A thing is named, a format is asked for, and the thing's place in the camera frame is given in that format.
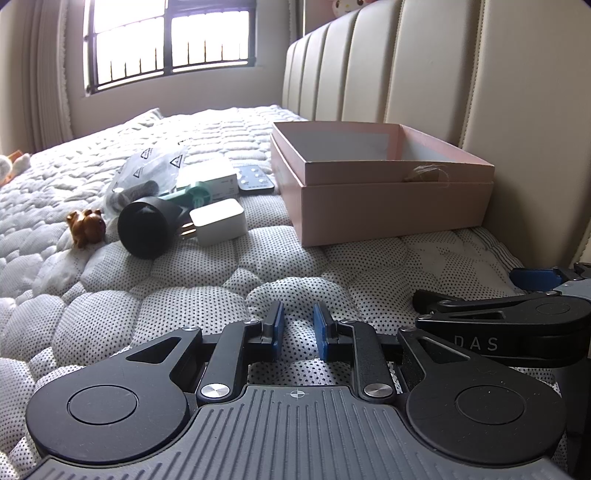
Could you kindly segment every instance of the crosshair marking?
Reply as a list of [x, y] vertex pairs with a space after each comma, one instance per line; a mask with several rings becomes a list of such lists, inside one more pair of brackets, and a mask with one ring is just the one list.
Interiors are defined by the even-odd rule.
[[302, 390], [293, 390], [288, 393], [290, 397], [293, 398], [302, 398], [304, 395], [310, 395], [309, 393], [302, 392]]

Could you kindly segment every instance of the sunlight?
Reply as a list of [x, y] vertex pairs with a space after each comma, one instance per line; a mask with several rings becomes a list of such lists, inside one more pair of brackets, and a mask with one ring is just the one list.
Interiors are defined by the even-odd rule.
[[[99, 85], [164, 68], [164, 13], [165, 0], [95, 0]], [[172, 18], [172, 67], [243, 64], [249, 58], [249, 16], [227, 11]]]

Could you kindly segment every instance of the quilted mattress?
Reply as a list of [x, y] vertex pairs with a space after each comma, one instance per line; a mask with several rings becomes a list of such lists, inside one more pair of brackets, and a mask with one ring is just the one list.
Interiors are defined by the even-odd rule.
[[395, 333], [413, 321], [418, 288], [467, 299], [515, 294], [507, 272], [518, 261], [482, 228], [302, 248], [277, 193], [240, 198], [248, 234], [212, 247], [189, 239], [139, 260], [118, 241], [113, 220], [104, 243], [72, 248], [68, 213], [101, 208], [115, 171], [146, 145], [185, 140], [187, 164], [226, 157], [272, 175], [271, 123], [298, 120], [277, 106], [170, 118], [149, 111], [33, 155], [32, 167], [0, 189], [0, 479], [19, 478], [38, 461], [25, 426], [37, 389], [182, 326], [220, 332], [282, 300], [281, 360], [254, 365], [249, 380], [347, 383], [347, 365], [317, 358], [315, 302], [337, 319]]

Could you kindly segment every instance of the plush toy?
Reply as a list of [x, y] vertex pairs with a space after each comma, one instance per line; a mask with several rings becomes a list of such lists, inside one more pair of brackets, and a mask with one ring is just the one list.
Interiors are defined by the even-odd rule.
[[0, 187], [31, 166], [31, 156], [20, 150], [9, 156], [0, 155]]
[[88, 244], [97, 244], [105, 237], [106, 225], [100, 210], [72, 212], [67, 216], [66, 222], [75, 247], [84, 248]]
[[376, 0], [332, 0], [333, 12], [336, 18], [342, 17], [345, 14], [359, 10], [367, 4], [371, 4]]

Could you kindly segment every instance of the green object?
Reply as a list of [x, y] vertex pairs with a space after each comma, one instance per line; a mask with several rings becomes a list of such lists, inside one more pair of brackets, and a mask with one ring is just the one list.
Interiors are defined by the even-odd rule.
[[197, 181], [176, 192], [160, 196], [163, 200], [173, 202], [180, 207], [193, 210], [208, 205], [212, 201], [212, 194], [202, 181]]

